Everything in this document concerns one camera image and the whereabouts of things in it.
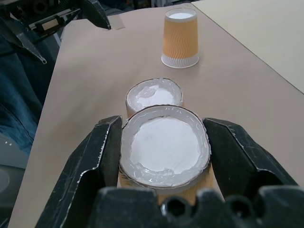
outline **wavy pattern paper cup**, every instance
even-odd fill
[[[199,61],[198,20],[193,9],[172,9],[166,13],[162,62],[173,68],[187,68]]]

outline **denim fabric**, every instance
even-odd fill
[[[47,64],[27,53],[0,57],[0,132],[30,154],[55,60],[45,43],[37,45]],[[12,50],[0,31],[0,55]]]

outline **tan surface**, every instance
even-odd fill
[[[120,30],[86,20],[68,25],[10,228],[35,226],[71,152],[98,120],[126,118],[126,93],[152,77],[173,79],[186,107],[200,117],[242,125],[304,185],[304,95],[200,12],[199,63],[165,66],[163,24],[170,8],[125,13]]]
[[[205,174],[201,177],[201,179],[194,186],[188,188],[187,190],[174,194],[158,194],[158,203],[161,204],[166,198],[169,196],[181,196],[185,198],[190,204],[194,205],[196,200],[196,192],[202,188],[213,188],[213,179],[214,173],[211,166],[209,166],[205,171]],[[136,187],[137,185],[133,185],[132,181],[126,177],[125,174],[119,171],[119,180],[120,186],[127,187]]]
[[[193,4],[304,93],[303,0],[204,0]]]
[[[190,58],[198,53],[198,20],[173,22],[165,19],[163,53],[170,58]]]

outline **paper cup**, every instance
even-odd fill
[[[147,107],[123,128],[120,182],[155,189],[160,203],[169,195],[193,203],[199,188],[213,185],[210,154],[206,129],[194,113],[173,105]]]
[[[199,61],[198,20],[193,9],[172,9],[166,13],[162,62],[173,68],[186,68]]]
[[[131,88],[126,97],[128,118],[136,112],[153,105],[182,106],[181,88],[167,78],[143,81]]]

